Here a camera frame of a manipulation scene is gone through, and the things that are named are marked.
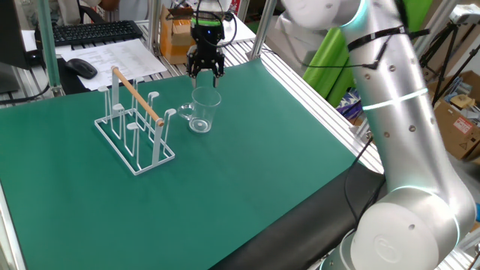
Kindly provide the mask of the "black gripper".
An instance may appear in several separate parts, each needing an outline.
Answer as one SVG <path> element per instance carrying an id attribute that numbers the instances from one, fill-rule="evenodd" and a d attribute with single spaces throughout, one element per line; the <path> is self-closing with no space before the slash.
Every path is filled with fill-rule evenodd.
<path id="1" fill-rule="evenodd" d="M 225 55 L 219 55 L 218 48 L 218 42 L 224 39 L 224 28 L 222 25 L 194 24 L 190 33 L 195 44 L 187 51 L 187 75 L 196 88 L 197 76 L 201 71 L 199 62 L 211 62 L 212 86 L 217 88 L 219 79 L 224 75 Z"/>

